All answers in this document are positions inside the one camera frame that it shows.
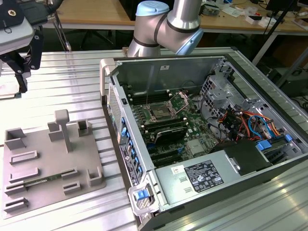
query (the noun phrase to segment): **wire bundle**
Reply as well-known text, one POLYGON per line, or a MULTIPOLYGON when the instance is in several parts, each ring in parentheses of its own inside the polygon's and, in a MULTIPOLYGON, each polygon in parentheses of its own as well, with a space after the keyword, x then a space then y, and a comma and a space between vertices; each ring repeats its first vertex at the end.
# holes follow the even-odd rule
MULTIPOLYGON (((233 111, 231 114, 238 112, 241 113, 240 115, 236 115, 236 119, 239 123, 241 123, 238 131, 236 131, 236 138, 235 141, 238 141, 239 139, 248 139, 251 141, 258 141, 266 139, 262 137, 260 133, 258 133, 256 128, 260 127, 260 124, 264 124, 266 127, 266 130, 271 135, 271 137, 280 136, 280 133, 277 131, 273 120, 269 119, 268 117, 262 115, 262 114, 256 114, 249 111, 233 111)), ((218 119, 219 123, 224 123, 227 116, 230 115, 226 112, 226 114, 218 119)))

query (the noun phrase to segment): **screw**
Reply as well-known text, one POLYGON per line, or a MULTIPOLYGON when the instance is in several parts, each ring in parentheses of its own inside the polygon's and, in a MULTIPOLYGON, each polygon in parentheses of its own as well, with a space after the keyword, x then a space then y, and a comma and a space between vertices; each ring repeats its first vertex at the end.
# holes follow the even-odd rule
POLYGON ((8 13, 9 13, 9 16, 13 16, 13 17, 16 16, 16 12, 14 10, 9 10, 8 13))

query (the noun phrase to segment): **power supply label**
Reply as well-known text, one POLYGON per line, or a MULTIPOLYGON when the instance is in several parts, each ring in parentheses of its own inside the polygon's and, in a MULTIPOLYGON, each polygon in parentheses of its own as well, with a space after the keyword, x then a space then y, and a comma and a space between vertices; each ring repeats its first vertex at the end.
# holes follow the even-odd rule
POLYGON ((197 193, 213 188, 223 183, 211 160, 185 168, 185 172, 197 193))

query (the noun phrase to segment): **aluminum extrusion table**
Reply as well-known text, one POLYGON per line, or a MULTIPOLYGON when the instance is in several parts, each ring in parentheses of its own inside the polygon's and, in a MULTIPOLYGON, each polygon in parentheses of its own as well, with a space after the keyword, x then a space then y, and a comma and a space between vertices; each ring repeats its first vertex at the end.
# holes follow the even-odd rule
MULTIPOLYGON (((242 66, 250 65, 244 56, 231 48, 197 49, 194 53, 213 50, 229 53, 242 66)), ((31 230, 137 230, 99 98, 99 61, 119 56, 123 56, 122 51, 45 53, 41 69, 33 71, 28 79, 29 91, 21 99, 0 101, 1 155, 5 129, 21 127, 25 132, 45 129, 44 125, 53 120, 54 110, 67 109, 71 122, 88 119, 93 123, 107 182, 104 189, 10 219, 0 219, 0 230, 28 227, 31 230)), ((3 66, 1 74, 14 78, 7 65, 3 66)), ((259 84, 266 87, 264 76, 260 72, 255 75, 259 84)), ((301 114, 300 108, 288 108, 288 99, 285 95, 276 95, 275 89, 270 95, 308 131, 307 116, 301 114)), ((161 230, 278 230, 282 225, 286 228, 283 230, 307 230, 307 195, 308 162, 304 162, 271 182, 167 224, 161 230)))

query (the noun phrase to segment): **wooden desk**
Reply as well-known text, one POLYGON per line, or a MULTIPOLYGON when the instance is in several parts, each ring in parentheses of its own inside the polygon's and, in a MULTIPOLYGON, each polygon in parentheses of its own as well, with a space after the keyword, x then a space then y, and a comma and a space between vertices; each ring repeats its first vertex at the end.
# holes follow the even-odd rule
MULTIPOLYGON (((234 4, 244 0, 233 0, 234 4)), ((266 15, 266 10, 250 1, 238 4, 238 7, 258 7, 261 15, 266 15)), ((70 29, 112 29, 133 30, 134 21, 126 15, 119 0, 64 0, 58 10, 63 28, 70 29)), ((253 60, 256 64, 270 47, 278 35, 308 35, 308 31, 300 28, 292 22, 293 18, 286 17, 285 22, 278 26, 266 44, 253 60)), ((219 16, 201 17, 200 27, 209 33, 241 33, 241 34, 263 34, 264 28, 259 25, 251 25, 245 21, 244 16, 237 18, 224 12, 219 16)))

